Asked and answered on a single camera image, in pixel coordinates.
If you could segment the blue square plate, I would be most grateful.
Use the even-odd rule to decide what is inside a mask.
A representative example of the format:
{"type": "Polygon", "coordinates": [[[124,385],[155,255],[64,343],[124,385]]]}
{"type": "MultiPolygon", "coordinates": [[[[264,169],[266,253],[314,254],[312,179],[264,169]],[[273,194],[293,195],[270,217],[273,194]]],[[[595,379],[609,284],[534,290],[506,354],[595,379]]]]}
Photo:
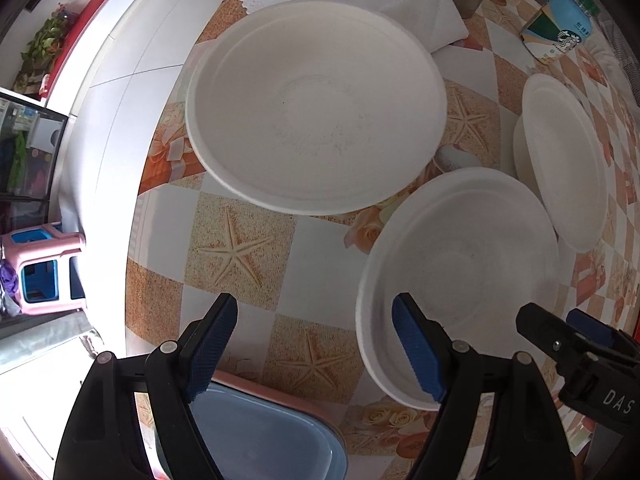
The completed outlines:
{"type": "Polygon", "coordinates": [[[210,382],[192,402],[169,370],[145,387],[169,479],[344,479],[345,445],[304,413],[210,382]]]}

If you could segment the white foam bowl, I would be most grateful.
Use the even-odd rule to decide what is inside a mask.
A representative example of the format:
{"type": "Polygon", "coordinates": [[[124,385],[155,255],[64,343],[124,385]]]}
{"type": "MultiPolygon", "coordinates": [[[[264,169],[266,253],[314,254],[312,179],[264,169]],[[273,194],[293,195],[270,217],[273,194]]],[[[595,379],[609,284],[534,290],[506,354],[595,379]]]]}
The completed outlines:
{"type": "Polygon", "coordinates": [[[488,168],[443,174],[392,214],[364,266],[355,320],[360,353],[374,382],[392,399],[434,410],[393,328],[392,303],[408,292],[451,339],[508,358],[544,352],[515,327],[520,307],[553,309],[559,248],[538,198],[518,180],[488,168]]]}

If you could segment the green potted plant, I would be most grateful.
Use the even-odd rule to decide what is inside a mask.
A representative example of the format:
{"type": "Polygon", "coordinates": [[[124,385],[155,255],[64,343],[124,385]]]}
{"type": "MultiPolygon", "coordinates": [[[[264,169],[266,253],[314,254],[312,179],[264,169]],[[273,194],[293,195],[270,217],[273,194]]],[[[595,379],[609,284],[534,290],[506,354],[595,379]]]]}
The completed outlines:
{"type": "Polygon", "coordinates": [[[60,4],[44,21],[21,53],[23,64],[14,79],[14,92],[32,99],[40,98],[43,81],[63,51],[66,37],[76,20],[77,15],[67,10],[65,4],[60,4]]]}

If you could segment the small white foam plate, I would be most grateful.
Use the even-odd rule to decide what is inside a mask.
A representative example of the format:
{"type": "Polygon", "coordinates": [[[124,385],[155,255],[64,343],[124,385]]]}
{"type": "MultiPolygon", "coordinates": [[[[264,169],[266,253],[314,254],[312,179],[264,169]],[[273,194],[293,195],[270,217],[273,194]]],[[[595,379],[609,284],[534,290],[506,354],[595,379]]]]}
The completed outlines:
{"type": "Polygon", "coordinates": [[[601,239],[608,212],[605,160],[590,117],[564,84],[536,74],[524,86],[521,123],[555,231],[575,252],[589,252],[601,239]]]}

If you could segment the pink plastic stool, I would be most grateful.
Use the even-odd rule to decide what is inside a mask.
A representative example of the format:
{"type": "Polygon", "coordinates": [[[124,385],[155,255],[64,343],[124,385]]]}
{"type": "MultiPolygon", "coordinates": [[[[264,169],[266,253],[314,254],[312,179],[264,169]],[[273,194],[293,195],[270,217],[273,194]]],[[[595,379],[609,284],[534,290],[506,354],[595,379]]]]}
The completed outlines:
{"type": "Polygon", "coordinates": [[[24,315],[83,309],[86,295],[76,269],[85,249],[79,232],[59,223],[16,230],[1,237],[1,288],[6,307],[24,315]]]}

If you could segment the large white foam plate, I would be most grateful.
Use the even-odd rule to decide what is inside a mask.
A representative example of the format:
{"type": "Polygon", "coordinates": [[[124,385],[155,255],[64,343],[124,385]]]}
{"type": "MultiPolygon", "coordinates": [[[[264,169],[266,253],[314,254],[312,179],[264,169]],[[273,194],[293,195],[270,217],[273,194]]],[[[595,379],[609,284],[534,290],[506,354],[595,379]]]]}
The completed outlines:
{"type": "Polygon", "coordinates": [[[433,158],[447,120],[428,52],[383,14],[326,1],[241,18],[200,59],[186,130],[224,188],[287,214],[386,200],[433,158]]]}

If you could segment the white foam bowl underneath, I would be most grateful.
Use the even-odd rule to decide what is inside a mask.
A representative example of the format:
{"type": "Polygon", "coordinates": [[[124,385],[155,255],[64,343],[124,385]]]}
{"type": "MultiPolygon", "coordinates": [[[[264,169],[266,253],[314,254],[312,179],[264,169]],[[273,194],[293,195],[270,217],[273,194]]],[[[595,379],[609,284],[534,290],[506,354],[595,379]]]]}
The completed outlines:
{"type": "Polygon", "coordinates": [[[523,116],[520,116],[515,124],[512,148],[514,167],[518,180],[525,184],[536,195],[538,200],[542,200],[526,143],[523,116]]]}

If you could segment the blue label bottle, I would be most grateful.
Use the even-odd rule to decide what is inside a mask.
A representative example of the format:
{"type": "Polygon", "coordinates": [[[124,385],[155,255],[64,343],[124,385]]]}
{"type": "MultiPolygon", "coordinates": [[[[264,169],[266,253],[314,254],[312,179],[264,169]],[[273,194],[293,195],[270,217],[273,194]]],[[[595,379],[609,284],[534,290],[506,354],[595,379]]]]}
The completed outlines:
{"type": "Polygon", "coordinates": [[[599,13],[593,0],[548,0],[525,24],[521,40],[539,63],[549,65],[589,38],[599,13]]]}

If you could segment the white napkin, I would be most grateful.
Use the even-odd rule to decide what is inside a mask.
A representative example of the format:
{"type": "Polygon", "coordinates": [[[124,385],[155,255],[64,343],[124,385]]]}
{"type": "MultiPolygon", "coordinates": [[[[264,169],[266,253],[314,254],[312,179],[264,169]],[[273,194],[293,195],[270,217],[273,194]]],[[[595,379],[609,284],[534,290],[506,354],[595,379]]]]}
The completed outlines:
{"type": "Polygon", "coordinates": [[[337,1],[384,14],[411,32],[431,53],[466,39],[470,34],[452,0],[337,1]]]}

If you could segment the black glass cabinet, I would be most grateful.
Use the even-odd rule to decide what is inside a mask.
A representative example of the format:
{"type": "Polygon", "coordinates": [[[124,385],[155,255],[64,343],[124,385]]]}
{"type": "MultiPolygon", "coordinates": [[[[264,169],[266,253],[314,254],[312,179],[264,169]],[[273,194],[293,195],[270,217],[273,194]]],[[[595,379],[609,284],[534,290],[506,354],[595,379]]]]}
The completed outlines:
{"type": "Polygon", "coordinates": [[[1,232],[47,221],[53,174],[68,117],[1,91],[1,232]]]}

